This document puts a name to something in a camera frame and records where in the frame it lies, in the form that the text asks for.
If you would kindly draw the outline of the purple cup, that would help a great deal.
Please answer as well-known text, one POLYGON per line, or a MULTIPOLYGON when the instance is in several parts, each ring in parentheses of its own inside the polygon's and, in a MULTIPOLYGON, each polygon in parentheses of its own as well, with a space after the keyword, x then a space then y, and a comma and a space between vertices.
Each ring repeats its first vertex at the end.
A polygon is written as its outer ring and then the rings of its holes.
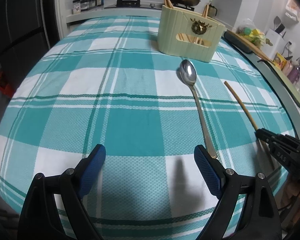
POLYGON ((300 65, 294 66, 287 77, 292 84, 298 82, 300 79, 300 65))

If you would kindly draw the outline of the yellow packet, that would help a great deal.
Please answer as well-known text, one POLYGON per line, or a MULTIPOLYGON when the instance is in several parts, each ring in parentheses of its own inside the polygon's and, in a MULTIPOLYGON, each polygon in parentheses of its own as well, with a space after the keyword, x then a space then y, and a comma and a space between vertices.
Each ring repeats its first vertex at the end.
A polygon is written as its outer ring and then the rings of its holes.
POLYGON ((273 63, 275 64, 275 66, 277 66, 277 68, 283 69, 287 63, 287 60, 280 53, 276 53, 273 63))

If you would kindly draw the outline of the white knife block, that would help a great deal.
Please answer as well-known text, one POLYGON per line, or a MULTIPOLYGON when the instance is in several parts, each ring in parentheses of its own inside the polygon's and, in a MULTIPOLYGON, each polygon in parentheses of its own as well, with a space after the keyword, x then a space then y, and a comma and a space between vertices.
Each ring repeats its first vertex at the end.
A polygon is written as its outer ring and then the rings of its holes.
POLYGON ((277 53, 283 53, 287 42, 282 38, 280 34, 276 33, 272 29, 268 29, 266 38, 271 42, 272 46, 270 46, 269 44, 265 44, 262 50, 269 59, 273 60, 277 53))

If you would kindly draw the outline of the wooden cutting board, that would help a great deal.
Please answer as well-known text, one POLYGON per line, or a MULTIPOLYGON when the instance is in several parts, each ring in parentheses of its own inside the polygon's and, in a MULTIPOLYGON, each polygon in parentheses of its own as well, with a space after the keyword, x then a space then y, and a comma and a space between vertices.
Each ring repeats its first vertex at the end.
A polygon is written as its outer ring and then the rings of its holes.
POLYGON ((227 30, 227 33, 235 37, 237 40, 240 40, 243 44, 245 44, 253 53, 255 53, 261 59, 268 61, 270 63, 274 63, 269 57, 267 57, 267 55, 262 50, 257 48, 257 46, 255 46, 253 43, 245 39, 243 36, 238 35, 237 33, 234 33, 233 31, 230 30, 227 30))

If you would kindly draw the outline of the metal spoon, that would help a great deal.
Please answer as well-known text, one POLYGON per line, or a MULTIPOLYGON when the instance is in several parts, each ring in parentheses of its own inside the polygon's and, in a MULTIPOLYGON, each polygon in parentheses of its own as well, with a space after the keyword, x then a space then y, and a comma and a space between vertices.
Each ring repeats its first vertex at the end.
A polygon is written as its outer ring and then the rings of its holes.
POLYGON ((197 81, 197 72, 196 72, 196 69, 195 69, 193 63, 189 60, 183 60, 179 65, 179 74, 180 74, 180 77, 181 77, 183 83, 185 83, 185 85, 187 85, 187 87, 189 87, 189 89, 192 92, 192 95, 194 97, 194 101, 197 106, 200 125, 202 127, 202 133, 203 133, 203 138, 204 138, 207 152, 210 154, 210 156, 213 159, 216 159, 217 153, 216 153, 216 150, 212 143, 212 140, 210 138, 209 130, 207 128, 207 125, 206 125, 206 122, 204 119, 201 104, 200 104, 197 92, 195 90, 195 87, 194 87, 194 85, 196 84, 196 81, 197 81))

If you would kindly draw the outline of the plastic bag with sponges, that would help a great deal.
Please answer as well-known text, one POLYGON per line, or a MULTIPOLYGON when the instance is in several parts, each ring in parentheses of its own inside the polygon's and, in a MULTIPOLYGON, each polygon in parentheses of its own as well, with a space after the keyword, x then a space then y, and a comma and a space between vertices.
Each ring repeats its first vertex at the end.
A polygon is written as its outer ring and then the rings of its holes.
POLYGON ((254 22, 249 18, 241 22, 237 27, 236 33, 254 44, 257 48, 261 48, 265 44, 273 46, 270 39, 266 38, 265 34, 260 29, 257 29, 254 22))

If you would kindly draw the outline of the hanging snack bag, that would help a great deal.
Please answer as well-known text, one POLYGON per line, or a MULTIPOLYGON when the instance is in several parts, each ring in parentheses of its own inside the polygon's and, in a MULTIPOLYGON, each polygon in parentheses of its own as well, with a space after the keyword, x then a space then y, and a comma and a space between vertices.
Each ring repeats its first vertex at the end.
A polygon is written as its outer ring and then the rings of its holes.
POLYGON ((288 0, 285 15, 296 22, 300 21, 300 8, 294 0, 288 0))

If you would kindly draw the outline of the cream utensil holder box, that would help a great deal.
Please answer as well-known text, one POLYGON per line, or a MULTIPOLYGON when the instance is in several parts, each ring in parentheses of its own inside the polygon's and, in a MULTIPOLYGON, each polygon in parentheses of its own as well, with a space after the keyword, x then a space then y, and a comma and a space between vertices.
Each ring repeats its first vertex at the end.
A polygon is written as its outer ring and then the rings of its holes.
POLYGON ((158 30, 160 52, 210 62, 226 27, 201 14, 177 7, 162 7, 158 30))

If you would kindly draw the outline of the glass teapot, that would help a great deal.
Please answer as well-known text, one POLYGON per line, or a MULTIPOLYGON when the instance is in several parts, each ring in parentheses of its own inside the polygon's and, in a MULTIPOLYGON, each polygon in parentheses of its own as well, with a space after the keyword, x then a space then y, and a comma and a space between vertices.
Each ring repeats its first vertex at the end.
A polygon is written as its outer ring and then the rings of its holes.
POLYGON ((216 17, 217 12, 218 9, 214 5, 212 5, 212 2, 210 1, 208 4, 207 16, 211 18, 216 17))

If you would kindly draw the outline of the teal white plaid tablecloth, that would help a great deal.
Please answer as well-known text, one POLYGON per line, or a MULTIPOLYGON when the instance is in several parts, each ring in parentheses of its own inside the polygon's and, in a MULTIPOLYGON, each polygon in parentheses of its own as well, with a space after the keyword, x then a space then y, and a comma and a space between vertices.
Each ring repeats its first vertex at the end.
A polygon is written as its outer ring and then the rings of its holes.
POLYGON ((23 80, 0 123, 0 197, 20 212, 35 174, 61 174, 97 144, 106 160, 83 204, 105 239, 195 239, 213 196, 194 162, 203 134, 181 58, 159 19, 84 22, 23 80))

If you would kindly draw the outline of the black refrigerator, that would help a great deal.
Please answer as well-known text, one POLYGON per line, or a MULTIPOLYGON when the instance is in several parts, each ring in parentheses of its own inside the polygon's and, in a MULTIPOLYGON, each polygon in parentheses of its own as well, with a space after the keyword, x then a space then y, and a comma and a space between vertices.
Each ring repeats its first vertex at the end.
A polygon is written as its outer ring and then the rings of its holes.
POLYGON ((0 87, 15 91, 59 40, 55 0, 0 0, 0 87))

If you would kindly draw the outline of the spice jar white label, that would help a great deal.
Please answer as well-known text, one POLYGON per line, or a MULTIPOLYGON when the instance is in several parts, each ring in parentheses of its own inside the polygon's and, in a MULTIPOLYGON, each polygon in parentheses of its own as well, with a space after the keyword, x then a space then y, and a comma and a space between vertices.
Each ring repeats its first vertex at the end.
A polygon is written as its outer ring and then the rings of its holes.
POLYGON ((81 12, 81 0, 72 1, 72 13, 79 14, 81 12))

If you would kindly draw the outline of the spice jar rack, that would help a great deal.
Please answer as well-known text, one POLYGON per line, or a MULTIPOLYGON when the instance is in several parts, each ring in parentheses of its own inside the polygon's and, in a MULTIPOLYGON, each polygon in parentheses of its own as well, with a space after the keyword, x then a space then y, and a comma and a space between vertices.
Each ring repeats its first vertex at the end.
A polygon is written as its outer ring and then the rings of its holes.
POLYGON ((104 8, 104 5, 101 4, 101 0, 81 0, 80 6, 81 12, 100 10, 104 8))

